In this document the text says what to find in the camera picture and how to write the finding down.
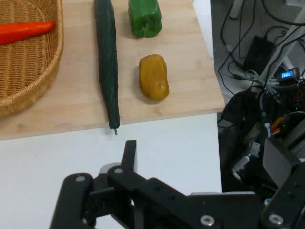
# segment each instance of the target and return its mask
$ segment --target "toy carrot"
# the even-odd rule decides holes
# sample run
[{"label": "toy carrot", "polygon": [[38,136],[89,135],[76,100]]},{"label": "toy carrot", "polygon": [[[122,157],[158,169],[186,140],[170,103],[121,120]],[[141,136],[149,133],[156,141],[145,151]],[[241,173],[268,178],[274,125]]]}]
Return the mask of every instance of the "toy carrot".
[{"label": "toy carrot", "polygon": [[0,45],[41,35],[54,28],[55,22],[53,21],[0,24]]}]

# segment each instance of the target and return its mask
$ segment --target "toy bell pepper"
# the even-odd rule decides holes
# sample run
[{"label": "toy bell pepper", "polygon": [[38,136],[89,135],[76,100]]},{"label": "toy bell pepper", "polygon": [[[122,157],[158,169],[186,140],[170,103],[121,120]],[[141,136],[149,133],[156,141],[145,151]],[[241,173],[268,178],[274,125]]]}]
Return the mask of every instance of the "toy bell pepper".
[{"label": "toy bell pepper", "polygon": [[158,0],[129,0],[129,19],[136,37],[155,37],[162,29]]}]

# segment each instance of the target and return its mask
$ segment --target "white table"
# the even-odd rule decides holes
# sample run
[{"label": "white table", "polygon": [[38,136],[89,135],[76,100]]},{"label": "white table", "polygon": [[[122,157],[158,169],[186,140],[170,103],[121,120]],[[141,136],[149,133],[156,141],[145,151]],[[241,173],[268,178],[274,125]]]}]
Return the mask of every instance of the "white table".
[{"label": "white table", "polygon": [[[194,2],[203,15],[200,1],[208,7],[210,1]],[[138,173],[145,178],[186,195],[221,192],[216,114],[122,125],[118,136],[100,128],[1,141],[0,228],[48,228],[63,179],[79,172],[96,177],[103,165],[121,161],[126,140],[137,140]],[[121,226],[103,217],[97,228]]]}]

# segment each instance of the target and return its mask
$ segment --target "screw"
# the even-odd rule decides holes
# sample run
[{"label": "screw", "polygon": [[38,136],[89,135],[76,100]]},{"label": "screw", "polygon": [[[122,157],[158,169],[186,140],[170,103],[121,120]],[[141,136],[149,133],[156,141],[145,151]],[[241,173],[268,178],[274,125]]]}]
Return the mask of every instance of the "screw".
[{"label": "screw", "polygon": [[115,173],[122,173],[123,170],[122,170],[121,168],[116,168],[116,169],[114,170],[114,172],[115,172]]},{"label": "screw", "polygon": [[82,182],[82,181],[84,181],[86,178],[84,177],[84,176],[79,176],[79,177],[76,177],[76,181],[77,182]]},{"label": "screw", "polygon": [[211,227],[215,224],[215,219],[212,216],[204,215],[201,216],[200,222],[207,227]]},{"label": "screw", "polygon": [[284,223],[283,217],[281,217],[277,214],[271,214],[269,216],[269,221],[276,225],[282,225]]}]

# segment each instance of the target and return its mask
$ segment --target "white cable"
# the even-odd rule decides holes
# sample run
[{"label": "white cable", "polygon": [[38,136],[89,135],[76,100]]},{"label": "white cable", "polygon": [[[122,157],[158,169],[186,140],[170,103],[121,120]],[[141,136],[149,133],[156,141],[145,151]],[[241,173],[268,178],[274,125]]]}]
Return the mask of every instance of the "white cable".
[{"label": "white cable", "polygon": [[271,137],[271,131],[270,131],[270,123],[265,123],[265,127],[268,131],[268,138]]},{"label": "white cable", "polygon": [[263,107],[263,96],[268,92],[268,90],[265,90],[264,93],[261,95],[261,97],[259,98],[259,106],[261,108],[261,111],[264,111],[264,107]]}]

